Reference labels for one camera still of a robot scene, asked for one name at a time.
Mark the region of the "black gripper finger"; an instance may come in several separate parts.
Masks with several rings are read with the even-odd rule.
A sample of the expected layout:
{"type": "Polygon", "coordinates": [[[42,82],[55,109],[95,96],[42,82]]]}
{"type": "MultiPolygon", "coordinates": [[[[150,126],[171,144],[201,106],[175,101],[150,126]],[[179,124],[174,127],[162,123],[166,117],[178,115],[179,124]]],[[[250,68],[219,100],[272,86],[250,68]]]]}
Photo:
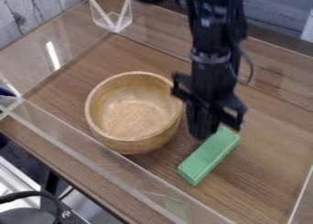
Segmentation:
{"type": "Polygon", "coordinates": [[[187,101],[186,114],[191,136],[197,140],[205,140],[219,127],[221,122],[215,110],[197,102],[187,101]]]}

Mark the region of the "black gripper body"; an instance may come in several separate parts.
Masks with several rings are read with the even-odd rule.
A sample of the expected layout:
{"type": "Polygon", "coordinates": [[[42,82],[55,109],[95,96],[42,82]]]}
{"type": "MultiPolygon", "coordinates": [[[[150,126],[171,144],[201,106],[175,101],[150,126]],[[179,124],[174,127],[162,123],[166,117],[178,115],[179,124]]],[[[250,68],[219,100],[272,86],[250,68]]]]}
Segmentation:
{"type": "Polygon", "coordinates": [[[246,104],[236,96],[242,54],[226,51],[206,54],[191,51],[191,75],[175,72],[171,93],[185,101],[211,107],[221,123],[240,130],[248,112],[246,104]]]}

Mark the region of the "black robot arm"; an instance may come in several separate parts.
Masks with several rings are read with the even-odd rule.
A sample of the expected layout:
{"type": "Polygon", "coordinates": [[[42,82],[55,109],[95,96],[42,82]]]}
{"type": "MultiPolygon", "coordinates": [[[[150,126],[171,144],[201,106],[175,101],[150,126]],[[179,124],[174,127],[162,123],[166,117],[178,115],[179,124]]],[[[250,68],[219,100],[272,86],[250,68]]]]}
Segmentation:
{"type": "MultiPolygon", "coordinates": [[[[137,0],[158,4],[165,0],[137,0]]],[[[189,75],[173,74],[171,93],[186,103],[191,136],[205,140],[223,123],[240,129],[248,112],[236,96],[241,59],[248,38],[244,0],[175,0],[187,10],[193,37],[189,75]]]]}

